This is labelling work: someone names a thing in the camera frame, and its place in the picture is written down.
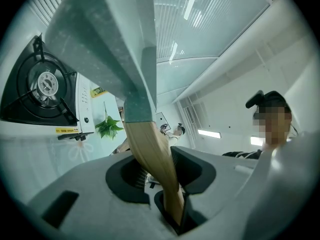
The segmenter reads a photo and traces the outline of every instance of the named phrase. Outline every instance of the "person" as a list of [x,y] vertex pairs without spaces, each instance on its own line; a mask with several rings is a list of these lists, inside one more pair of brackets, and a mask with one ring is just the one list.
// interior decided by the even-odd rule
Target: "person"
[[248,152],[228,152],[223,156],[259,159],[262,151],[274,150],[287,142],[288,134],[291,129],[292,111],[285,98],[277,91],[270,91],[263,94],[259,90],[248,102],[246,107],[249,109],[256,105],[253,114],[253,125],[259,127],[259,132],[264,133],[265,141],[261,149],[251,153]]
[[182,135],[185,134],[186,129],[182,123],[178,123],[178,126],[173,131],[173,133],[165,130],[165,127],[160,128],[160,132],[167,138],[169,147],[175,146]]
[[[173,133],[171,133],[166,131],[167,126],[168,126],[167,124],[166,125],[163,124],[160,127],[160,132],[167,138],[169,147],[175,146],[178,140],[180,139],[180,137],[185,134],[186,129],[184,128],[182,123],[179,123],[176,129],[173,131]],[[125,139],[124,142],[112,152],[112,154],[117,154],[117,153],[121,153],[128,150],[130,150],[129,142],[127,139]]]

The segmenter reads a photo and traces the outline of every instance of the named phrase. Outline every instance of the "portable gas stove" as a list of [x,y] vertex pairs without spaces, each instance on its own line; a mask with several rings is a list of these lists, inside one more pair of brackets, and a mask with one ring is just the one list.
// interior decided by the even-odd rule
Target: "portable gas stove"
[[90,81],[60,62],[35,36],[15,62],[0,105],[1,137],[84,140],[95,131]]

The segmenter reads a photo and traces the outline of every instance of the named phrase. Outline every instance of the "black shirt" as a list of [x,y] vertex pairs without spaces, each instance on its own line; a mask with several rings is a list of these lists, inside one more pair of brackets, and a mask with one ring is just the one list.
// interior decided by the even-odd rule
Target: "black shirt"
[[226,157],[234,157],[234,158],[245,158],[245,159],[259,159],[262,151],[258,149],[258,151],[255,152],[241,152],[241,151],[234,151],[234,152],[228,152],[224,153],[223,156]]

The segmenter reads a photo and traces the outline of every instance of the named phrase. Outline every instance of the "black cap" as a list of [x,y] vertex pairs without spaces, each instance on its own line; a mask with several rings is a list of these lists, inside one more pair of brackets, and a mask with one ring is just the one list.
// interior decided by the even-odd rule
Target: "black cap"
[[283,105],[287,105],[286,99],[279,92],[273,90],[264,94],[262,90],[259,90],[245,103],[245,107],[249,109],[254,105],[261,106],[267,102],[272,102],[273,104],[280,103]]

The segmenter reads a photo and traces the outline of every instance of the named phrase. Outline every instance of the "green plant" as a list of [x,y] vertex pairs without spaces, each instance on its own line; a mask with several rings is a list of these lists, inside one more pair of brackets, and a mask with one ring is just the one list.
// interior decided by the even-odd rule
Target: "green plant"
[[119,120],[113,120],[110,115],[107,115],[106,104],[104,104],[104,120],[101,123],[98,123],[95,128],[98,128],[98,133],[100,133],[101,138],[103,136],[109,136],[111,139],[114,139],[118,131],[123,130],[122,127],[118,127],[117,123]]

